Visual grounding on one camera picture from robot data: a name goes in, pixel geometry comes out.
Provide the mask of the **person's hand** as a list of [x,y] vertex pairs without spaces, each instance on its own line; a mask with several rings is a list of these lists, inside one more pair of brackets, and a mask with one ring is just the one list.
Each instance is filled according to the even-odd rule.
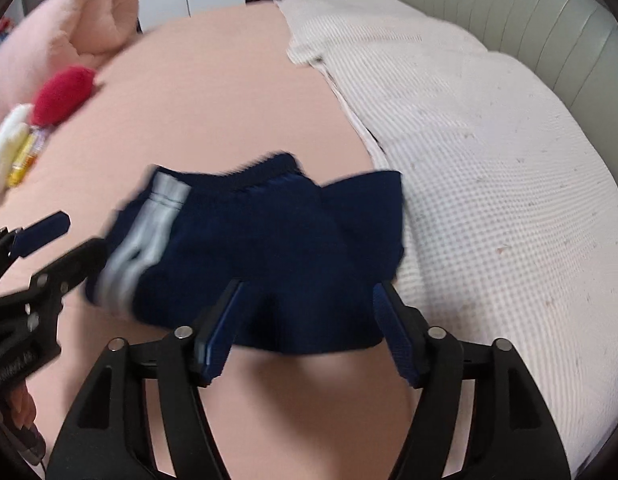
[[18,429],[30,429],[37,415],[36,404],[29,393],[27,385],[22,382],[6,397],[14,426]]

